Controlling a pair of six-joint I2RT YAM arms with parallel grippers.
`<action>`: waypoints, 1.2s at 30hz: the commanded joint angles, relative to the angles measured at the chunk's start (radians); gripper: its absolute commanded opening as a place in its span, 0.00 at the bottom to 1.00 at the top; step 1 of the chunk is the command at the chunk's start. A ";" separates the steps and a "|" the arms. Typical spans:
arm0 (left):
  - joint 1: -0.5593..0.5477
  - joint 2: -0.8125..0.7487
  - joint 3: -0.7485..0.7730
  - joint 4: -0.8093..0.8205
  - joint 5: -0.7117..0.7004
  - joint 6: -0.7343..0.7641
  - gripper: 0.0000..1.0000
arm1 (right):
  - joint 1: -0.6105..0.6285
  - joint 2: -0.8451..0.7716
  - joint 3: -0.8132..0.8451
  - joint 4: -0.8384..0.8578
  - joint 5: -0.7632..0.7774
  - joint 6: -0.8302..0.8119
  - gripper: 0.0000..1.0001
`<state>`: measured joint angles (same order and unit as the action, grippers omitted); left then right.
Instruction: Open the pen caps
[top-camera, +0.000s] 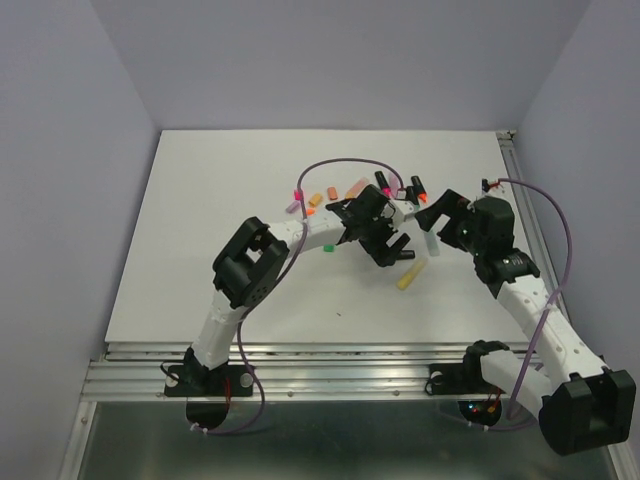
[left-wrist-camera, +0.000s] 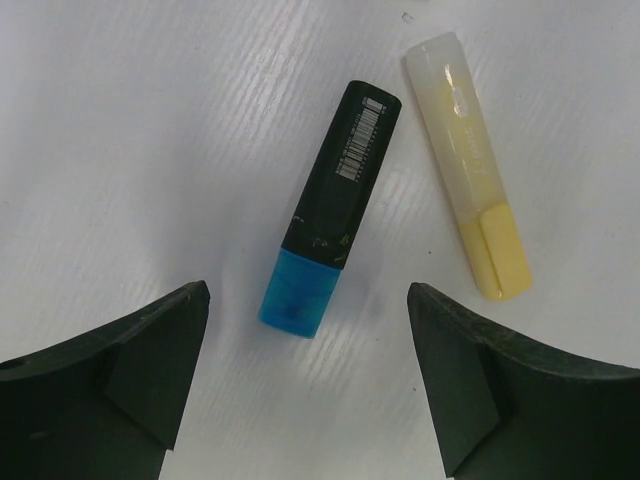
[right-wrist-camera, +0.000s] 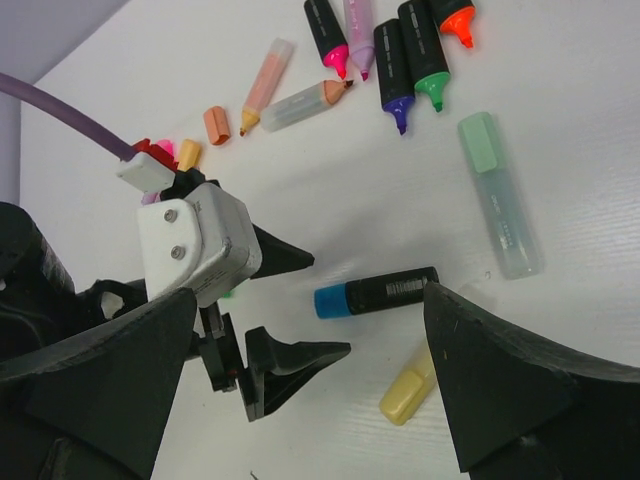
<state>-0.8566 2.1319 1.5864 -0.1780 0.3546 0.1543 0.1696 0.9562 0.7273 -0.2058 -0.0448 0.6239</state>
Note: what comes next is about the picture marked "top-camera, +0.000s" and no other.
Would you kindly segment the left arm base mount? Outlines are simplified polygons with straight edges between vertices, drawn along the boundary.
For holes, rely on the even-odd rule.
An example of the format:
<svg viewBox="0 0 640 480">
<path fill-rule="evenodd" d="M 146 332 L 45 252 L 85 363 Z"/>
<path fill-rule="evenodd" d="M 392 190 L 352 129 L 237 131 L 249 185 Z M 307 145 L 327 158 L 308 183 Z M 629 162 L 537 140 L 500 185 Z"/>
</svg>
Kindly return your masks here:
<svg viewBox="0 0 640 480">
<path fill-rule="evenodd" d="M 211 436 L 237 435 L 253 427 L 264 411 L 264 388 L 250 366 L 225 363 L 208 370 L 186 362 L 163 362 L 160 371 L 165 377 L 164 395 L 186 400 L 185 416 L 193 431 Z M 257 411 L 232 420 L 233 400 L 252 398 L 254 391 L 259 398 Z"/>
</svg>

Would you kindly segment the pastel orange pen cap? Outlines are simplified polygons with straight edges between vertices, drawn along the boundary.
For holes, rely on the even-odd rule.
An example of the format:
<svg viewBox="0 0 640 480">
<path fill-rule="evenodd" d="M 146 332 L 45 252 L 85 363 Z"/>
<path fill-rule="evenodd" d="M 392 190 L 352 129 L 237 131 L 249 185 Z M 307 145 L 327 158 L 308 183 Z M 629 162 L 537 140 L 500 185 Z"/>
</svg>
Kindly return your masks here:
<svg viewBox="0 0 640 480">
<path fill-rule="evenodd" d="M 320 193 L 316 193 L 309 199 L 309 205 L 311 207 L 317 207 L 322 201 L 323 196 Z"/>
</svg>

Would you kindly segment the pastel lilac highlighter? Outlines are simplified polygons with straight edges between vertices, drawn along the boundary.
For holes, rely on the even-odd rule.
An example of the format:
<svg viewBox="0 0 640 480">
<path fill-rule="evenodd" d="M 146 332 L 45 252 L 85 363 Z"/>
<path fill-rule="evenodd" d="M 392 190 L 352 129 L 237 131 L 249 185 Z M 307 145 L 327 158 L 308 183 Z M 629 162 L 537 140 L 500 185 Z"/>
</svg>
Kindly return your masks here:
<svg viewBox="0 0 640 480">
<path fill-rule="evenodd" d="M 398 192 L 400 190 L 400 185 L 397 182 L 389 182 L 390 190 L 393 198 L 398 197 Z"/>
</svg>

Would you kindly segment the pink black highlighter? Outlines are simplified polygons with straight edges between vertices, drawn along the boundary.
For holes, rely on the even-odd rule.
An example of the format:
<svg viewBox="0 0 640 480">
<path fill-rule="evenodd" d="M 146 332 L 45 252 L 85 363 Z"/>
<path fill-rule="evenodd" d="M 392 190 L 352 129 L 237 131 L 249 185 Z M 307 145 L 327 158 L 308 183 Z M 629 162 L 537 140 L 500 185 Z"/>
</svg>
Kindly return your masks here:
<svg viewBox="0 0 640 480">
<path fill-rule="evenodd" d="M 388 197 L 395 197 L 394 181 L 395 176 L 392 173 L 384 174 L 381 170 L 375 171 L 374 176 L 379 189 Z"/>
</svg>

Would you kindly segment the pastel orange highlighter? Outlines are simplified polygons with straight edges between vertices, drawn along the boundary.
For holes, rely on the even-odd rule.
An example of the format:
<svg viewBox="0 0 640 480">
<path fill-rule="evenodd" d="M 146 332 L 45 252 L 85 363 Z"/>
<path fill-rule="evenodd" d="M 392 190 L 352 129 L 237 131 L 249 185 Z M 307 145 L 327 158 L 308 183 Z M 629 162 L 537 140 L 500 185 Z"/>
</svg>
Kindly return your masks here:
<svg viewBox="0 0 640 480">
<path fill-rule="evenodd" d="M 357 180 L 345 193 L 344 198 L 347 200 L 356 198 L 364 188 L 369 185 L 369 179 L 366 177 L 362 177 Z"/>
</svg>

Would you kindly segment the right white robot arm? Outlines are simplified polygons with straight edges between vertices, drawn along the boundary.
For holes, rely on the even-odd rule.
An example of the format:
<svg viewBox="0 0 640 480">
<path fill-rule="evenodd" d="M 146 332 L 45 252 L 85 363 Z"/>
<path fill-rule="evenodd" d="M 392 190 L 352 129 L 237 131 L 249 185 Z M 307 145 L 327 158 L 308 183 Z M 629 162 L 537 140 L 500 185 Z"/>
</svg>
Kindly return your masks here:
<svg viewBox="0 0 640 480">
<path fill-rule="evenodd" d="M 612 370 L 574 331 L 547 291 L 533 260 L 514 245 L 515 213 L 489 190 L 475 201 L 448 190 L 417 213 L 431 230 L 441 217 L 442 243 L 469 253 L 479 280 L 516 321 L 542 370 L 519 360 L 500 341 L 476 341 L 459 364 L 443 367 L 431 391 L 481 393 L 496 387 L 537 419 L 549 447 L 570 455 L 628 439 L 636 384 L 625 370 Z"/>
</svg>

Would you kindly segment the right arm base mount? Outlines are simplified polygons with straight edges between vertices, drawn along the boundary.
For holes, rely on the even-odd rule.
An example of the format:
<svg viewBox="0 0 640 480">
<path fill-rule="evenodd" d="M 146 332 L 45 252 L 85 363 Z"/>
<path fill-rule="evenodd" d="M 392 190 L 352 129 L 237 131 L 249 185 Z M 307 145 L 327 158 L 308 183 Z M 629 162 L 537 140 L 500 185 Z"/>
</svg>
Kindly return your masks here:
<svg viewBox="0 0 640 480">
<path fill-rule="evenodd" d="M 513 375 L 520 366 L 519 358 L 500 341 L 478 340 L 465 350 L 460 363 L 431 363 L 424 391 L 428 396 L 471 394 L 481 395 L 480 400 L 459 400 L 458 410 L 469 427 L 484 431 L 512 432 L 526 428 L 528 424 L 499 425 L 502 417 L 502 396 L 505 390 L 489 382 L 482 373 L 481 361 L 498 362 L 498 369 Z"/>
</svg>

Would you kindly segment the pastel yellow highlighter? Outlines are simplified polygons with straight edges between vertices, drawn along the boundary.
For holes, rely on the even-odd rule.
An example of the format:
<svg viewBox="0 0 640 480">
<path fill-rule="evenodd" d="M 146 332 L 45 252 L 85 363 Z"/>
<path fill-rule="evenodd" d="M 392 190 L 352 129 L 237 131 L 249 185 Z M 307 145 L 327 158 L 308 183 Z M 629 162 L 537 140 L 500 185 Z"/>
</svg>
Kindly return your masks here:
<svg viewBox="0 0 640 480">
<path fill-rule="evenodd" d="M 406 290 L 418 277 L 418 275 L 423 271 L 425 266 L 428 264 L 427 257 L 417 258 L 409 269 L 402 275 L 402 277 L 396 282 L 396 287 L 400 291 Z"/>
</svg>

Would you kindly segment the lilac pen cap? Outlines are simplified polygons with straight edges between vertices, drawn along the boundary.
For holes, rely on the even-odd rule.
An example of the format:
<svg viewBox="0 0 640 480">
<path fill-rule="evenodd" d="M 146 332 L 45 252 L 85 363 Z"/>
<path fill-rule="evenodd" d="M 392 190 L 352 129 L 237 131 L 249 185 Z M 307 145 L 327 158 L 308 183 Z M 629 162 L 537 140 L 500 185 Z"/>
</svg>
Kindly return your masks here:
<svg viewBox="0 0 640 480">
<path fill-rule="evenodd" d="M 285 211 L 287 213 L 293 213 L 299 208 L 300 208 L 300 203 L 298 201 L 294 201 L 286 207 Z"/>
</svg>

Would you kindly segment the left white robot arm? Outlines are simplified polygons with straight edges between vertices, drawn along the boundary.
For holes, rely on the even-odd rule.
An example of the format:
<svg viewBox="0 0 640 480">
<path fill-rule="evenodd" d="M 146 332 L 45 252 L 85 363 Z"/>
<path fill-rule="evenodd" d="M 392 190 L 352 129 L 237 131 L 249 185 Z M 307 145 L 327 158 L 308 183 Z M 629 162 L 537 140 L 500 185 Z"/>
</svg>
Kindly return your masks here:
<svg viewBox="0 0 640 480">
<path fill-rule="evenodd" d="M 245 220 L 213 262 L 212 304 L 201 333 L 184 355 L 178 378 L 199 393 L 215 392 L 238 325 L 266 299 L 298 256 L 357 242 L 377 266 L 390 267 L 410 240 L 399 229 L 418 210 L 419 200 L 410 187 L 389 197 L 368 185 L 357 197 L 330 203 L 299 220 Z"/>
</svg>

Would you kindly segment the pastel green highlighter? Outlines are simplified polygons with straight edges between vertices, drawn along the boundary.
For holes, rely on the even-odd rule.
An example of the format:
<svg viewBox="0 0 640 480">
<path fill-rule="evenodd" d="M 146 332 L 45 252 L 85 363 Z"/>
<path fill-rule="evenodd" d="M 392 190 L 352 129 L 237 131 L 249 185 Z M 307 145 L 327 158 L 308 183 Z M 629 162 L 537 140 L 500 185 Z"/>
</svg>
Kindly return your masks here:
<svg viewBox="0 0 640 480">
<path fill-rule="evenodd" d="M 438 239 L 435 232 L 432 230 L 425 231 L 424 239 L 426 242 L 428 254 L 431 257 L 438 257 L 440 255 L 440 248 L 439 248 Z"/>
</svg>

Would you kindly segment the orange black highlighter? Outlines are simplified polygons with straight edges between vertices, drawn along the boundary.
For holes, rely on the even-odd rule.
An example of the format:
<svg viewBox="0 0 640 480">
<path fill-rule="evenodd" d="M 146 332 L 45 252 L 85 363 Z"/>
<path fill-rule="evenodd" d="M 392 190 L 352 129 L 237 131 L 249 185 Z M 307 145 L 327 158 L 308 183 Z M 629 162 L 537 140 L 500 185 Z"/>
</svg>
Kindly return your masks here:
<svg viewBox="0 0 640 480">
<path fill-rule="evenodd" d="M 420 177 L 417 175 L 412 176 L 411 183 L 418 202 L 426 205 L 428 203 L 428 194 Z"/>
</svg>

